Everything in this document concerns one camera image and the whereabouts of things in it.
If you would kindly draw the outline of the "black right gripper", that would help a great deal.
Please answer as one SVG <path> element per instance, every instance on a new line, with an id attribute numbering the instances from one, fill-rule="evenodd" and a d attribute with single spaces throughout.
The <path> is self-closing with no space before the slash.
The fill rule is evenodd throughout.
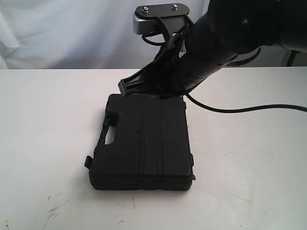
<path id="1" fill-rule="evenodd" d="M 155 95 L 170 98 L 185 95 L 189 89 L 179 79 L 177 61 L 187 52 L 185 45 L 171 50 L 160 47 L 154 60 L 133 75 L 121 79 L 118 88 L 122 96 L 132 94 Z"/>

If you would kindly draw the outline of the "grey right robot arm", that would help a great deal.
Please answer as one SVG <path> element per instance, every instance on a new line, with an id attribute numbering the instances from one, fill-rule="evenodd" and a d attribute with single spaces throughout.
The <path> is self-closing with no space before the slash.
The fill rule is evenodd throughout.
<path id="1" fill-rule="evenodd" d="M 307 49 L 304 0 L 212 0 L 196 22 L 184 4 L 143 5 L 133 18 L 137 34 L 162 35 L 164 42 L 150 64 L 119 82 L 124 96 L 181 96 L 262 46 Z"/>

